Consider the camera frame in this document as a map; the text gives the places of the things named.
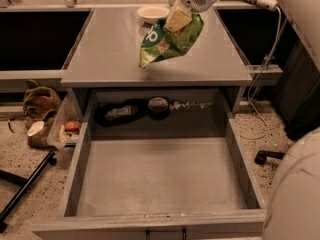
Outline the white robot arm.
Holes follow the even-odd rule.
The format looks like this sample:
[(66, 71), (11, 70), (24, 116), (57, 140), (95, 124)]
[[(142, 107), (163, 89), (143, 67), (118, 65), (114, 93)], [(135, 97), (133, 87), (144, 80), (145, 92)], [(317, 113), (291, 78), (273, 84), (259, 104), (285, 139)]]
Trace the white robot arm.
[[(320, 71), (320, 0), (276, 0)], [(290, 133), (302, 136), (284, 155), (273, 178), (262, 240), (320, 240), (320, 96), (298, 106)]]

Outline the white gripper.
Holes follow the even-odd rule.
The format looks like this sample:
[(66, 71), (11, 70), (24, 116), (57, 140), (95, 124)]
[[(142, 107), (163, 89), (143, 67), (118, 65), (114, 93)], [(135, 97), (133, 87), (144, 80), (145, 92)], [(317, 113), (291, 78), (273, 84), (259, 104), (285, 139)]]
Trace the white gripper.
[(204, 12), (216, 1), (218, 0), (176, 0), (168, 14), (164, 28), (170, 32), (177, 32), (192, 21), (192, 11)]

